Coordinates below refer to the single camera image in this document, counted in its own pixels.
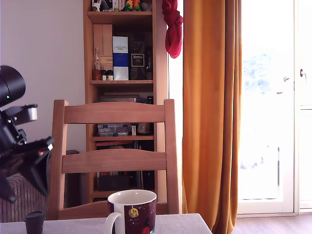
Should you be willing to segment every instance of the wooden chair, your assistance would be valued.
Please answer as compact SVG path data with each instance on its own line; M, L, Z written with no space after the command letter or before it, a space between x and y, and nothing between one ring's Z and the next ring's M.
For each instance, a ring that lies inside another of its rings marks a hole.
M108 149L65 155L67 124L138 122L165 123L165 153L136 149ZM81 106L68 106L68 102L64 100L55 100L52 137L55 143L50 164L49 220L107 217L109 214L107 201L64 209L65 174L100 171L166 170L167 203L157 203L156 213L159 215L179 213L173 100L165 100L164 105L102 102Z

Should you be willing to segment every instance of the blue and white box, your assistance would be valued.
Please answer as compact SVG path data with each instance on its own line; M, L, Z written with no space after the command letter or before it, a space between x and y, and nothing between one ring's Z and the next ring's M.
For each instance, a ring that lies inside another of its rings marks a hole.
M113 37L114 80L129 80L128 38Z

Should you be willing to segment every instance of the red cloth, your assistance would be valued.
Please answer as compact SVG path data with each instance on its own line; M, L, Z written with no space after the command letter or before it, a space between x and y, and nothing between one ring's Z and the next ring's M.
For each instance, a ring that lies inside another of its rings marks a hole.
M166 50L175 59L181 53L183 17L177 11L177 0L162 0L162 13L168 25Z

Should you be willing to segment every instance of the table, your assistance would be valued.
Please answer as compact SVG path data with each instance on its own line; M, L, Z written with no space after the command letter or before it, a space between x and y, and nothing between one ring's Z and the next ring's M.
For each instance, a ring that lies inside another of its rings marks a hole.
M104 234L105 218L45 221L43 234ZM24 222L1 223L1 234L26 234ZM199 214L156 216L155 234L212 234Z

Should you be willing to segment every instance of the mug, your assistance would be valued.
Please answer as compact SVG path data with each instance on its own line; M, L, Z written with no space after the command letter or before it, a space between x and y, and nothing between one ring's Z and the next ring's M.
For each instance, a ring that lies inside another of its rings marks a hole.
M154 234L157 195L147 190L116 192L107 198L105 234Z

